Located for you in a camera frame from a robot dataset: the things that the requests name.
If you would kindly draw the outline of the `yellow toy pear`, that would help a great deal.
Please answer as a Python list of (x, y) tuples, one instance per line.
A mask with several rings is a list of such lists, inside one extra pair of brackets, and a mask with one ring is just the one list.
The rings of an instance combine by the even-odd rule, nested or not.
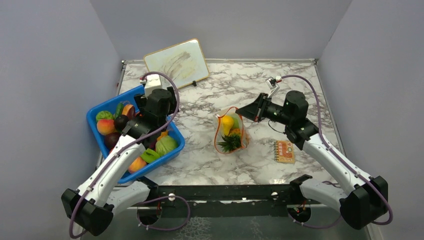
[(220, 119), (220, 124), (221, 124), (221, 130), (222, 130), (222, 135), (223, 136), (228, 136), (230, 134), (230, 131), (232, 129), (232, 127), (234, 126), (234, 119), (232, 116), (230, 115), (224, 115), (221, 119)]

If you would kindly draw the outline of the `dark purple toy plum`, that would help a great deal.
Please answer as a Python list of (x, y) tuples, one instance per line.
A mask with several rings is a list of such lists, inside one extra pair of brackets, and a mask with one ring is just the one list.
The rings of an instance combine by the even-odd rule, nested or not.
[(126, 115), (121, 114), (114, 120), (114, 127), (117, 131), (121, 132), (126, 127), (128, 122), (129, 118)]

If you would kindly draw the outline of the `clear orange-zip bag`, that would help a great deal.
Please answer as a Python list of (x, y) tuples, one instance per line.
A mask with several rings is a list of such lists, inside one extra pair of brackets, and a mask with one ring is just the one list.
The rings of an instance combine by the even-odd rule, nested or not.
[(244, 125), (243, 118), (236, 113), (237, 107), (231, 106), (217, 112), (213, 117), (216, 127), (214, 147), (220, 154), (231, 154), (246, 149), (250, 143), (250, 136)]

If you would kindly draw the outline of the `toy pineapple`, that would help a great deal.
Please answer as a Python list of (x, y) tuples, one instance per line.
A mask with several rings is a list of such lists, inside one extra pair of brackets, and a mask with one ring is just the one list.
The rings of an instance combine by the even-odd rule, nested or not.
[(222, 141), (217, 145), (221, 148), (223, 153), (230, 153), (242, 147), (242, 134), (239, 128), (232, 129), (229, 135), (222, 136)]

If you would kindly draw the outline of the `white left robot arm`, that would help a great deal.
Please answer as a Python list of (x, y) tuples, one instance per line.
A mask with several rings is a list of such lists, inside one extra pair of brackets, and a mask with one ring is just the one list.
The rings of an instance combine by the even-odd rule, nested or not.
[(129, 166), (168, 127), (177, 115), (180, 96), (174, 87), (159, 87), (143, 95), (141, 116), (132, 119), (123, 129), (111, 153), (100, 167), (76, 190), (66, 189), (61, 201), (69, 217), (69, 236), (78, 239), (85, 233), (98, 236), (103, 233), (115, 214), (142, 202), (152, 205), (157, 191), (142, 183), (133, 183), (114, 191)]

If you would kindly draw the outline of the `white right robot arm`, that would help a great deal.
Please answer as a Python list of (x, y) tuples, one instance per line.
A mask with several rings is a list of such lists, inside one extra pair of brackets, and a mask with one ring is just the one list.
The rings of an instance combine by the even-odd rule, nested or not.
[(375, 224), (386, 213), (390, 223), (393, 211), (388, 203), (387, 181), (363, 172), (342, 155), (307, 118), (308, 107), (305, 95), (292, 90), (286, 94), (283, 105), (272, 103), (267, 94), (261, 93), (254, 102), (235, 112), (254, 122), (268, 119), (283, 124), (288, 140), (313, 157), (339, 185), (332, 187), (304, 174), (289, 183), (288, 196), (293, 203), (317, 201), (338, 211), (356, 230)]

